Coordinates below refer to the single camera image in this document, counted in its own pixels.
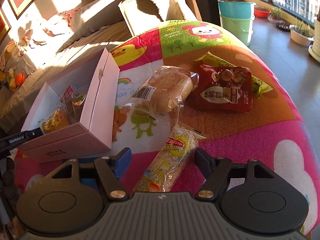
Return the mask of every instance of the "orange ball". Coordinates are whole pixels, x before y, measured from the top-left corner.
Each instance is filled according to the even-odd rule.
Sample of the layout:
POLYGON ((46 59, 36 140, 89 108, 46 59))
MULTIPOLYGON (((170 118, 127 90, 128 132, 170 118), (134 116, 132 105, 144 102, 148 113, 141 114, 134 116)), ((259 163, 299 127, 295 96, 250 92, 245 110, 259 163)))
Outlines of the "orange ball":
POLYGON ((15 82, 16 82, 16 86, 21 86, 24 81, 26 80, 26 77, 24 74, 19 73, 16 77, 15 77, 15 82))

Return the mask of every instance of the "sofa armrest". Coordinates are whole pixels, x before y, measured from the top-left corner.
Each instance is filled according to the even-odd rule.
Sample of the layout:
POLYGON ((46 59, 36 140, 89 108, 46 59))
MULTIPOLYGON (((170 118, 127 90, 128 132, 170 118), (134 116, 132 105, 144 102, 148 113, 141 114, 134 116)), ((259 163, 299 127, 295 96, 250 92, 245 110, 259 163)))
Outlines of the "sofa armrest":
POLYGON ((197 20, 184 0, 124 0, 119 8, 132 36, 168 20, 197 20))

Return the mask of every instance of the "pink box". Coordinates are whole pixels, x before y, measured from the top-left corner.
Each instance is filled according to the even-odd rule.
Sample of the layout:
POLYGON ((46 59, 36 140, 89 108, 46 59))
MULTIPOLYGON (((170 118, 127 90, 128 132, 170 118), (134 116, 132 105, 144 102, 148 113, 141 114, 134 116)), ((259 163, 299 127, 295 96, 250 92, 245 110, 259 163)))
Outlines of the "pink box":
POLYGON ((68 86, 89 87, 78 123, 43 135, 18 147, 38 163, 78 158, 111 149, 119 68, 111 54, 100 50, 49 79, 40 90, 21 131, 40 126, 56 108, 68 86))

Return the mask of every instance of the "orange fabric patch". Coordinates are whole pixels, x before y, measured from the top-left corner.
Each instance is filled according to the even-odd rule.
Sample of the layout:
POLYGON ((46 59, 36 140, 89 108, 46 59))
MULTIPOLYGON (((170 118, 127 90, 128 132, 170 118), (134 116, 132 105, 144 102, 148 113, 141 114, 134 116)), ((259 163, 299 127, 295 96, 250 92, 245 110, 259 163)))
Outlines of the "orange fabric patch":
POLYGON ((200 112, 188 107, 187 100, 180 119, 183 123, 207 134, 209 138, 217 139, 269 123, 296 120, 290 106, 284 99, 273 79, 262 68, 255 59, 255 56, 247 49, 229 45, 208 47, 164 58, 164 65, 179 66, 181 64, 187 64, 188 62, 201 57, 208 51, 236 66, 250 68, 252 75, 262 79, 269 84, 273 90, 263 93, 259 99, 254 98, 250 113, 226 110, 200 112))

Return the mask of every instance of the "bucket handle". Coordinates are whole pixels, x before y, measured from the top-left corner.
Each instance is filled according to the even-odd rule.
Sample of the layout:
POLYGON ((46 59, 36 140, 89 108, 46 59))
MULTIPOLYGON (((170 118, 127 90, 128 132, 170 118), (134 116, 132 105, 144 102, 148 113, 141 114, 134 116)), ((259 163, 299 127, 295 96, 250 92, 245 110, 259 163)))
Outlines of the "bucket handle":
POLYGON ((233 19, 231 19, 231 21, 232 21, 241 31, 243 31, 244 33, 249 33, 249 32, 246 32, 244 29, 242 29, 238 24, 236 24, 233 19))

